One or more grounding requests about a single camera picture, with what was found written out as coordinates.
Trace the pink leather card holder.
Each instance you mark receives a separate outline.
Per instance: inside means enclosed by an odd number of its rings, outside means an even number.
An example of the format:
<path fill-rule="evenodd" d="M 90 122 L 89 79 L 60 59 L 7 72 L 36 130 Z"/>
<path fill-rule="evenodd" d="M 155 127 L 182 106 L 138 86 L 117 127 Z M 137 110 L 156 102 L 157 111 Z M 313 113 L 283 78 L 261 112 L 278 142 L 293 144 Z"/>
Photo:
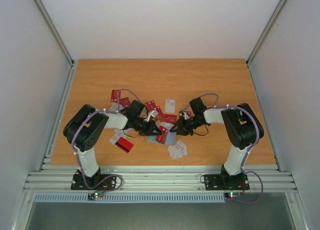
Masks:
<path fill-rule="evenodd" d="M 174 145 L 176 143 L 176 133 L 170 132 L 167 127 L 159 126 L 161 135 L 148 136 L 146 141 L 148 143 L 162 144 L 162 145 Z"/>

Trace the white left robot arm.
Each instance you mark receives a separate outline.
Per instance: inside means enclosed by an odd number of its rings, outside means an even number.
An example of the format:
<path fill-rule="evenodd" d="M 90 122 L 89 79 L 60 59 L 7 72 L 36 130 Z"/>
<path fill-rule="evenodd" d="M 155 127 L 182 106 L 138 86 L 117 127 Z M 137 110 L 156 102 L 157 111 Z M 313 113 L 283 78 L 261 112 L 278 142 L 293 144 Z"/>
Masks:
<path fill-rule="evenodd" d="M 67 123 L 63 135 L 71 144 L 76 155 L 79 170 L 83 172 L 83 184 L 89 189 L 96 189 L 101 183 L 94 146 L 104 129 L 134 129 L 141 136 L 161 135 L 156 125 L 156 110 L 140 114 L 146 106 L 140 102 L 132 103 L 120 111 L 98 110 L 91 105 L 84 105 Z"/>

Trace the white card under arm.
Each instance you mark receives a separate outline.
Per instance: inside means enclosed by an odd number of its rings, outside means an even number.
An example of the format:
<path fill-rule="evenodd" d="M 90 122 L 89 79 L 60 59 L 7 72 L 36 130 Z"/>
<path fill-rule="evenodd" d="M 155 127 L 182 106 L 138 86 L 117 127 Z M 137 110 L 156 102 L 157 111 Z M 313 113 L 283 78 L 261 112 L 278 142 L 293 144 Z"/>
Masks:
<path fill-rule="evenodd" d="M 110 138 L 110 142 L 115 145 L 120 137 L 126 138 L 128 130 L 114 129 L 115 134 Z"/>

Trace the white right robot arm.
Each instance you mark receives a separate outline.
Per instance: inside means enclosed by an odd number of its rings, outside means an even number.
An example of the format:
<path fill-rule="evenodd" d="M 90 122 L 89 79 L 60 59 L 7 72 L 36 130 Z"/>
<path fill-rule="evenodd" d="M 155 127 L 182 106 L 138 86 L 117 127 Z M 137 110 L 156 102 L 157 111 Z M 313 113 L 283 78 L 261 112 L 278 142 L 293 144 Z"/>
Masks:
<path fill-rule="evenodd" d="M 194 135 L 195 129 L 203 125 L 224 124 L 231 148 L 220 181 L 225 188 L 234 187 L 252 148 L 264 136 L 261 123 L 248 103 L 208 108 L 200 102 L 190 106 L 194 116 L 182 114 L 170 131 L 187 136 Z"/>

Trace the white card pile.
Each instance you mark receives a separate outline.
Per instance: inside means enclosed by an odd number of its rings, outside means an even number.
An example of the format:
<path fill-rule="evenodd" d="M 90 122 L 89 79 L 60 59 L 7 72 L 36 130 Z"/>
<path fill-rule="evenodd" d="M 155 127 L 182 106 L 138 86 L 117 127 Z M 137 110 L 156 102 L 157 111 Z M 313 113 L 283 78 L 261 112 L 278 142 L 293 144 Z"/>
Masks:
<path fill-rule="evenodd" d="M 182 140 L 178 140 L 175 145 L 170 145 L 168 151 L 172 159 L 180 159 L 188 154 L 187 146 Z"/>

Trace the white blossom card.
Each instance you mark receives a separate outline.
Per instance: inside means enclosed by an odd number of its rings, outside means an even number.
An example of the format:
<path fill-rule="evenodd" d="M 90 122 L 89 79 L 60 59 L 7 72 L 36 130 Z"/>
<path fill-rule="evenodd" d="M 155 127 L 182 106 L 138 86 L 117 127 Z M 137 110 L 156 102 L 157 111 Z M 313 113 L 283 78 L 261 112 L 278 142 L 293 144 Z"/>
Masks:
<path fill-rule="evenodd" d="M 165 100 L 165 113 L 175 113 L 176 101 L 174 99 Z"/>

